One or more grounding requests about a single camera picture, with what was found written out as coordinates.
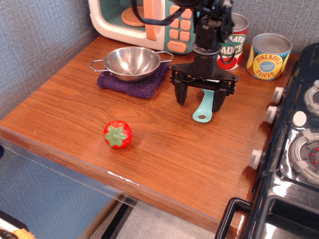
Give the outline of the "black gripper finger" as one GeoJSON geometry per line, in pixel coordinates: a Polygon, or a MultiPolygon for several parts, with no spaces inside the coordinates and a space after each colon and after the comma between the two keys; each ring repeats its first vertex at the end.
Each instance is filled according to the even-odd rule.
{"type": "Polygon", "coordinates": [[[220,89],[214,91],[214,98],[213,98],[213,106],[212,106],[212,112],[218,112],[224,103],[225,98],[227,97],[227,90],[226,89],[220,89]]]}
{"type": "Polygon", "coordinates": [[[187,97],[188,82],[174,80],[174,91],[177,102],[183,106],[187,97]]]}

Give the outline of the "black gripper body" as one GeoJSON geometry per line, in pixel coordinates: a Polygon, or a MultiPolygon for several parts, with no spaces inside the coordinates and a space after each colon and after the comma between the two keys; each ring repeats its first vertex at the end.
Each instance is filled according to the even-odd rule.
{"type": "Polygon", "coordinates": [[[194,44],[193,52],[194,59],[192,62],[170,66],[172,83],[174,84],[174,80],[178,79],[188,82],[188,87],[212,91],[226,89],[227,95],[234,94],[238,77],[217,65],[217,55],[220,52],[220,48],[204,49],[194,44]]]}

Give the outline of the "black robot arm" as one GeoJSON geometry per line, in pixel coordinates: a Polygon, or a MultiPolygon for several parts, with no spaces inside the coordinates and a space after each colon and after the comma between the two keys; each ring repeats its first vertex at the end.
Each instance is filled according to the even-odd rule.
{"type": "Polygon", "coordinates": [[[196,0],[189,4],[194,13],[194,59],[190,63],[171,65],[170,80],[176,100],[183,105],[188,87],[214,92],[211,111],[220,110],[225,98],[234,94],[238,77],[217,64],[221,44],[233,32],[231,0],[196,0]]]}

